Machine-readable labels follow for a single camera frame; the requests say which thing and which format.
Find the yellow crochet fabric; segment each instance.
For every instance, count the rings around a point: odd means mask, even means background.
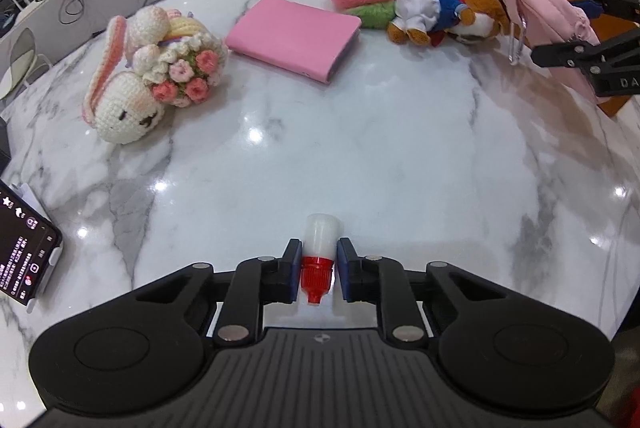
[[[170,29],[164,35],[164,40],[173,38],[181,38],[183,36],[193,36],[196,33],[206,33],[207,28],[198,22],[195,18],[179,16],[177,18],[169,18]]]

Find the ridged black surface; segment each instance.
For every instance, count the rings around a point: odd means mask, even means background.
[[[269,329],[250,348],[220,352],[203,378],[156,410],[113,419],[53,410],[33,428],[604,428],[594,411],[515,420],[453,392],[418,351],[375,330]]]

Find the white chair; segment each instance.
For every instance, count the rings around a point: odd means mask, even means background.
[[[52,68],[51,62],[44,54],[38,54],[36,40],[30,29],[25,29],[16,40],[10,56],[11,65],[0,81],[0,100],[11,94],[21,83],[31,85],[44,72]]]

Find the pink bunny ear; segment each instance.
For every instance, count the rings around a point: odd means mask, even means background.
[[[109,77],[122,58],[124,38],[127,31],[127,19],[115,16],[107,27],[107,44],[102,54],[102,61],[89,84],[89,90],[82,104],[82,118],[88,125],[95,122],[95,107],[106,88]]]

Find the metal clip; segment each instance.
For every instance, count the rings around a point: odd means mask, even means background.
[[[522,55],[522,49],[524,48],[524,39],[527,35],[527,19],[524,18],[522,13],[520,12],[520,7],[518,4],[518,16],[520,17],[520,38],[518,39],[518,47],[516,48],[516,36],[515,36],[515,24],[511,22],[510,24],[510,32],[509,32],[509,63],[511,65],[517,65],[520,61],[520,56]]]

